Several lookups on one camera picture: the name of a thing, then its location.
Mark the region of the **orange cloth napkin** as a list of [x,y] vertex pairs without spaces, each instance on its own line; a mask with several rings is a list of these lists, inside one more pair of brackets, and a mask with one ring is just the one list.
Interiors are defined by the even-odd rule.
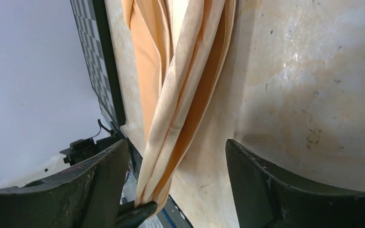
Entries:
[[144,121],[145,149],[134,205],[168,199],[223,68],[234,0],[124,0]]

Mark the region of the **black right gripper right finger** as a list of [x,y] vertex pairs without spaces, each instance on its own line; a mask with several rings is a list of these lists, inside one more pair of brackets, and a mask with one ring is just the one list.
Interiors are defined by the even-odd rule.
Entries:
[[233,139],[225,154],[242,228],[365,228],[365,192],[285,170]]

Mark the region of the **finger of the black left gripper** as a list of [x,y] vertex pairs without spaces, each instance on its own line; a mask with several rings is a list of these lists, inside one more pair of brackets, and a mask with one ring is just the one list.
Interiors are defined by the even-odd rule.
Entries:
[[137,228],[146,219],[153,215],[158,208],[156,202],[151,201],[138,207],[134,206],[134,201],[119,206],[115,227],[116,228]]

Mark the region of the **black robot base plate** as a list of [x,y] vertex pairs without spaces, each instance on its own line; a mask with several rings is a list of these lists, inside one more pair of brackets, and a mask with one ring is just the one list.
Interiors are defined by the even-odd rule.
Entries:
[[[135,198],[137,178],[139,177],[142,156],[133,145],[133,143],[126,139],[128,142],[129,151],[129,164],[124,181],[124,187],[121,196],[121,203],[131,202]],[[191,228],[192,224],[182,212],[180,207],[176,204],[174,199],[169,196],[163,209],[155,216],[146,219],[141,225],[141,228]]]

